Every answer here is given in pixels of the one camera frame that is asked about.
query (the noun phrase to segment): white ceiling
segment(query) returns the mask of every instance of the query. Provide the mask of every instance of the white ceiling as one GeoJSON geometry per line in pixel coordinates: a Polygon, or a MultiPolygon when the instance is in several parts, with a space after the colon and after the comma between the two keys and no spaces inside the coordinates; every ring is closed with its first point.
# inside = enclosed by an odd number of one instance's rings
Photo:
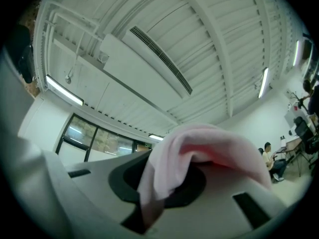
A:
{"type": "Polygon", "coordinates": [[[292,68],[301,32],[299,20],[283,0],[53,0],[63,8],[49,1],[42,1],[34,38],[42,90],[49,73],[93,112],[158,135],[186,122],[218,124],[254,103],[265,67],[271,75],[267,85],[292,68]],[[59,17],[54,21],[51,12],[70,15],[73,23],[59,17]],[[48,22],[55,24],[51,38],[48,22]],[[99,40],[88,33],[81,38],[83,30],[74,22],[92,29],[96,24],[99,40]],[[109,33],[122,39],[134,25],[165,51],[193,88],[189,98],[168,111],[159,111],[99,70],[104,66],[98,59],[101,40],[109,33]],[[86,54],[87,64],[76,60],[67,84],[79,42],[79,56],[86,54]]]}

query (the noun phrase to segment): white machine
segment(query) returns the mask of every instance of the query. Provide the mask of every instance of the white machine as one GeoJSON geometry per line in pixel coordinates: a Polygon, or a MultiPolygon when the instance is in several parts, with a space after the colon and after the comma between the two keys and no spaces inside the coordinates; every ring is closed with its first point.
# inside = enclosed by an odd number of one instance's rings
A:
{"type": "Polygon", "coordinates": [[[286,209],[242,173],[194,164],[142,235],[136,187],[150,151],[65,168],[56,153],[27,140],[0,133],[0,145],[0,165],[14,196],[53,238],[255,238],[286,209]]]}

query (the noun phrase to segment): man sitting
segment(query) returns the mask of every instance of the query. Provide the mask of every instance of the man sitting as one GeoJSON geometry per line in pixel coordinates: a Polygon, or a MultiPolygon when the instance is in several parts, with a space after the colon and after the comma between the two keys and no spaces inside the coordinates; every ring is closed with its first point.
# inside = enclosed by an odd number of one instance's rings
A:
{"type": "Polygon", "coordinates": [[[277,181],[283,181],[283,173],[286,169],[287,162],[285,159],[274,160],[274,154],[269,156],[271,151],[271,145],[269,142],[265,143],[265,151],[263,153],[263,159],[267,165],[269,171],[274,172],[273,176],[277,181]]]}

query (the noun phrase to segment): shoe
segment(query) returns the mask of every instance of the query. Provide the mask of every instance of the shoe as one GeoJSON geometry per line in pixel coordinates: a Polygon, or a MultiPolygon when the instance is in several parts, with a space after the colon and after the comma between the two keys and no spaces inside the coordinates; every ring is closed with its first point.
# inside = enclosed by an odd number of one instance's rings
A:
{"type": "Polygon", "coordinates": [[[274,173],[274,174],[273,174],[273,177],[275,178],[276,181],[279,181],[279,176],[278,176],[277,173],[274,173]]]}

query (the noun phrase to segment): window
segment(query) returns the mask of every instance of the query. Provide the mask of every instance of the window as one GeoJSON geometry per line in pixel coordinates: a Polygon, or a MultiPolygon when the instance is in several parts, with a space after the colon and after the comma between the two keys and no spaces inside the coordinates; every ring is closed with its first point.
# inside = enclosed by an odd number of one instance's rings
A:
{"type": "Polygon", "coordinates": [[[150,144],[110,132],[77,115],[64,129],[56,153],[64,165],[98,161],[149,150],[150,144]]]}
{"type": "Polygon", "coordinates": [[[113,156],[132,154],[133,141],[114,133],[98,129],[92,149],[113,156]]]}
{"type": "Polygon", "coordinates": [[[90,146],[96,126],[74,116],[67,127],[65,136],[78,143],[90,146]]]}

